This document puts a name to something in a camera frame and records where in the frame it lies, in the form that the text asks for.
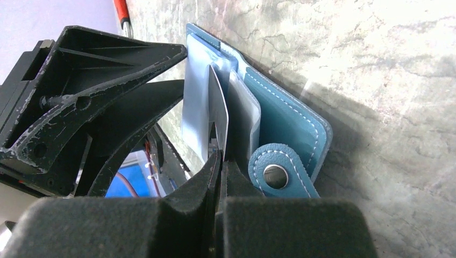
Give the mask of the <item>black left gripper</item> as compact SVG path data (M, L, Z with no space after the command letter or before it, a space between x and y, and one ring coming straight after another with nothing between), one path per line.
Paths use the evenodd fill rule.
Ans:
M183 80L147 82L186 57L182 44L82 26L38 41L1 84L1 185L34 197L70 195L73 179L49 171L96 117L75 194L105 196L129 153L183 98Z

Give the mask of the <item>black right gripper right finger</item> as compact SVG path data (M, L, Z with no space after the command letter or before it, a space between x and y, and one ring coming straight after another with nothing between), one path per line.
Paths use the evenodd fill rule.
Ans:
M365 217L333 198L268 198L235 162L221 169L217 257L377 257Z

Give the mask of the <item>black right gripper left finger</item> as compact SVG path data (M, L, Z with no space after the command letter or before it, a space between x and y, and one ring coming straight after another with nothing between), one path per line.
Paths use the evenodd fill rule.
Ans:
M1 257L214 257L221 151L162 198L41 198Z

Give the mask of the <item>blue card holder wallet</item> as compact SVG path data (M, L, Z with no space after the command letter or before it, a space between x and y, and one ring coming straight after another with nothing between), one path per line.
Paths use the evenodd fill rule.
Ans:
M186 45L184 142L203 162L216 150L233 158L265 196L319 197L331 125L196 24L186 25Z

